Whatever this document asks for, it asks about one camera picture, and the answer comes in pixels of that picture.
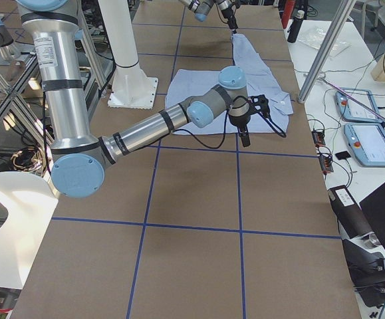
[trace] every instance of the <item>folded cloth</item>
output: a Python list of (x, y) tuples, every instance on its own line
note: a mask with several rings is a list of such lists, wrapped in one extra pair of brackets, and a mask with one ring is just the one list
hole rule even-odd
[[(288, 115), (293, 113), (289, 94), (281, 90), (271, 70), (262, 61), (245, 35), (239, 33), (234, 34), (232, 36), (232, 42), (233, 59), (235, 65), (242, 68), (245, 72), (248, 95), (264, 94), (269, 100), (272, 121), (282, 130), (287, 131), (289, 122)], [(218, 76), (219, 71), (179, 70), (168, 88), (166, 108), (182, 102), (189, 96), (205, 94), (218, 83)], [(225, 114), (221, 114), (204, 128), (198, 128), (192, 123), (186, 124), (182, 128), (197, 135), (221, 134), (223, 133), (224, 120)], [(250, 133), (273, 133), (272, 129), (258, 114), (251, 117), (247, 127)], [(227, 121), (226, 132), (235, 133), (236, 131), (237, 128)]]

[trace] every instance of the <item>white plastic stand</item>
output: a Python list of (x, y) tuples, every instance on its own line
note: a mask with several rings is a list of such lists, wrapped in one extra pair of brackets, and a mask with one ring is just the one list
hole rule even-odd
[(8, 210), (0, 227), (0, 287), (22, 289), (58, 199), (41, 177), (6, 171), (0, 203)]
[(154, 105), (157, 78), (148, 78), (138, 63), (126, 0), (99, 0), (117, 69), (108, 101), (111, 107), (147, 108)]

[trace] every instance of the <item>red cylinder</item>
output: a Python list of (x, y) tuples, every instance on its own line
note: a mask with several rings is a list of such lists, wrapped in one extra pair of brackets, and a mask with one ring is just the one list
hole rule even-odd
[(295, 0), (287, 0), (284, 7), (283, 17), (281, 18), (281, 23), (283, 24), (283, 28), (286, 29), (288, 25), (288, 20), (291, 18), (291, 15), (294, 11), (294, 6), (296, 4)]

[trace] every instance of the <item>white pillar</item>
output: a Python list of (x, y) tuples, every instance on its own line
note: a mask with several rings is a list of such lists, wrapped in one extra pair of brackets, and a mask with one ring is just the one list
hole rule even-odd
[(127, 0), (98, 0), (117, 69), (108, 105), (152, 108), (158, 79), (140, 68)]

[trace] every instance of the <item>label on robot arm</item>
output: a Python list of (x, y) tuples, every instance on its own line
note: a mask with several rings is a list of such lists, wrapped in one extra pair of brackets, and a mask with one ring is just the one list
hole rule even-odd
[(57, 67), (58, 60), (52, 37), (36, 38), (34, 40), (39, 68)]
[(349, 194), (345, 189), (337, 189), (336, 190), (338, 198), (341, 200), (343, 205), (346, 206), (351, 206), (354, 204), (353, 199), (350, 198)]

